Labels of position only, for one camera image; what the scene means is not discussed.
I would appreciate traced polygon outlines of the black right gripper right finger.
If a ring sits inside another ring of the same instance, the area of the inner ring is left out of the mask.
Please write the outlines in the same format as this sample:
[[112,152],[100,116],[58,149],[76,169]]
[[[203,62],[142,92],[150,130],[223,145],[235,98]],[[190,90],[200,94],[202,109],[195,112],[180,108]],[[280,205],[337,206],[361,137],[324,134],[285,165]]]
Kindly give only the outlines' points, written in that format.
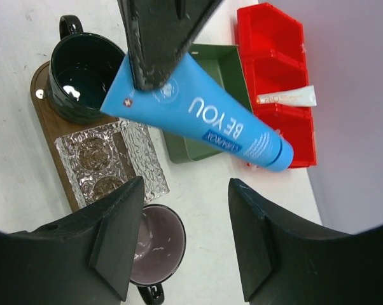
[[250,304],[383,304],[383,225],[358,234],[320,226],[240,179],[228,206]]

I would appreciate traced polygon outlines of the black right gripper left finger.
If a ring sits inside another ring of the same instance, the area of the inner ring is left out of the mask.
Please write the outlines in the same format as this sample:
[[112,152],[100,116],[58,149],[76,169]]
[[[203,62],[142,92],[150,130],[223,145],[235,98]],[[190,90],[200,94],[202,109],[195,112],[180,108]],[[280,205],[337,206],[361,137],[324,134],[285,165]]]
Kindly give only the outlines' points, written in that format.
[[34,231],[0,232],[0,304],[124,302],[143,202],[135,177]]

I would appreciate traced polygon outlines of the wooden oval tray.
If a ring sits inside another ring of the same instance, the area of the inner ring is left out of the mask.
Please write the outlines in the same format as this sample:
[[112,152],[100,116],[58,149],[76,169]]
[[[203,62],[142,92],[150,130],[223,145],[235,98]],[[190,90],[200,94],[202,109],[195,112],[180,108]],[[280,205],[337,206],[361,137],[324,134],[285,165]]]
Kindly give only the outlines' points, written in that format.
[[34,73],[30,86],[30,95],[41,128],[43,130],[46,143],[48,145],[60,181],[64,188],[67,201],[71,210],[75,212],[79,209],[79,205],[76,201],[73,189],[71,187],[71,183],[62,164],[62,160],[60,159],[59,152],[55,147],[55,140],[61,136],[68,135],[70,133],[80,132],[89,128],[95,128],[97,126],[105,125],[108,123],[114,123],[115,121],[118,121],[118,119],[108,116],[106,118],[101,119],[97,123],[91,123],[89,125],[78,125],[62,119],[52,109],[46,98],[40,99],[36,96],[37,90],[46,88],[49,65],[49,62],[45,62]]

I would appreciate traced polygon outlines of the lilac enamel mug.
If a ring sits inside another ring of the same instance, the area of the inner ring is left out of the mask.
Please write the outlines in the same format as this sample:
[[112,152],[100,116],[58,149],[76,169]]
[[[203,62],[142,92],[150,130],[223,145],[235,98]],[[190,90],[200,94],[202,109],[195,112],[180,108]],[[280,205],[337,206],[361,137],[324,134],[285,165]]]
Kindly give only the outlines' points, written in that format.
[[181,264],[186,250],[186,231],[173,209],[159,204],[143,208],[130,282],[145,304],[163,304],[162,283]]

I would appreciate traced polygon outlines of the green metal box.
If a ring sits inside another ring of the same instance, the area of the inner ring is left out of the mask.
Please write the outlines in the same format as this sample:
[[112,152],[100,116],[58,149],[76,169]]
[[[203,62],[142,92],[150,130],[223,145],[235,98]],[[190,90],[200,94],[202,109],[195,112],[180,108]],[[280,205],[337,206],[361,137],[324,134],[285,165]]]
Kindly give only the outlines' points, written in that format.
[[[189,53],[212,81],[217,83],[212,94],[215,106],[234,99],[249,112],[252,111],[239,52],[235,45],[194,44]],[[169,159],[175,164],[200,161],[222,152],[233,154],[239,148],[234,140],[225,139],[219,131],[210,131],[204,142],[166,131],[163,131],[163,135]]]

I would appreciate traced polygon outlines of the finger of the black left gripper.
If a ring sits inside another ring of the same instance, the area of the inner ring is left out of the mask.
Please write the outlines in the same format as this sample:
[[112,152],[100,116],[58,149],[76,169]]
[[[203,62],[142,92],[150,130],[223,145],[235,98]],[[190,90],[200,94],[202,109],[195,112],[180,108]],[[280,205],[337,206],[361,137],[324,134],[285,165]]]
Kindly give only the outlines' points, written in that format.
[[134,87],[161,88],[221,1],[120,0]]

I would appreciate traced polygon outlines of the white toothpaste tube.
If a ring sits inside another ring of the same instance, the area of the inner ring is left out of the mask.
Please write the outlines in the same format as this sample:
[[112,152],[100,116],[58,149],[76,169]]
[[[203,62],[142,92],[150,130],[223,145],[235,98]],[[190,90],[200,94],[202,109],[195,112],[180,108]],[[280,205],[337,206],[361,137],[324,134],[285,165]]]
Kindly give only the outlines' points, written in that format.
[[312,85],[294,90],[264,93],[256,98],[257,104],[281,104],[292,107],[317,106],[316,94]]

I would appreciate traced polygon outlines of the dark green mug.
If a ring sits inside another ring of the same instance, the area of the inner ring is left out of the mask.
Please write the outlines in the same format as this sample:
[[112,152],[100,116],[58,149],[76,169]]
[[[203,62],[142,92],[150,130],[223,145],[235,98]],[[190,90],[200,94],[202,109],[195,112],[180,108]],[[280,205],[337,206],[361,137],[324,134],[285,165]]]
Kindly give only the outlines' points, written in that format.
[[52,109],[61,118],[80,125],[106,118],[100,108],[124,51],[103,36],[85,32],[76,15],[60,17],[59,35],[46,83]]

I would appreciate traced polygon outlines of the clear textured glass holder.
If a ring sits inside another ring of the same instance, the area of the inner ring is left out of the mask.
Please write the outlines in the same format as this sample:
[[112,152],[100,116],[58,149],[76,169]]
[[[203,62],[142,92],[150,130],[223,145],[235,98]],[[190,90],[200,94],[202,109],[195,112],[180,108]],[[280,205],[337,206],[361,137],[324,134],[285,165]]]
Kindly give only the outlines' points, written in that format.
[[118,120],[55,139],[78,208],[104,198],[135,176],[144,179],[144,203],[169,193],[146,125]]

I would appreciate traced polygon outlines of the red plastic organizer bin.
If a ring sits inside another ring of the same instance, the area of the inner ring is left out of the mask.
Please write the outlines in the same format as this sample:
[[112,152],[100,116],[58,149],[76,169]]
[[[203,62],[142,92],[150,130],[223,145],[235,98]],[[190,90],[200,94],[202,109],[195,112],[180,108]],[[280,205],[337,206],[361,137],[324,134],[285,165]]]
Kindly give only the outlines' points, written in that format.
[[254,115],[293,146],[291,168],[316,165],[311,108],[257,101],[309,85],[303,25],[269,3],[246,6],[237,10],[236,41]]

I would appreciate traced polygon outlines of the blue toothpaste tube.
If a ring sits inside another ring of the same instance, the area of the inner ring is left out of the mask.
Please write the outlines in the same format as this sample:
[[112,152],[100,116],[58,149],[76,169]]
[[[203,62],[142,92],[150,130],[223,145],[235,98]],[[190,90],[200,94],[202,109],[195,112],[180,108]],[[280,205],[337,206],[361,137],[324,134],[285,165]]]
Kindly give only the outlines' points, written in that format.
[[234,156],[273,172],[287,169],[294,156],[291,144],[234,99],[215,106],[216,85],[186,55],[161,88],[136,90],[125,57],[100,111],[200,142],[210,131],[219,131],[239,146]]

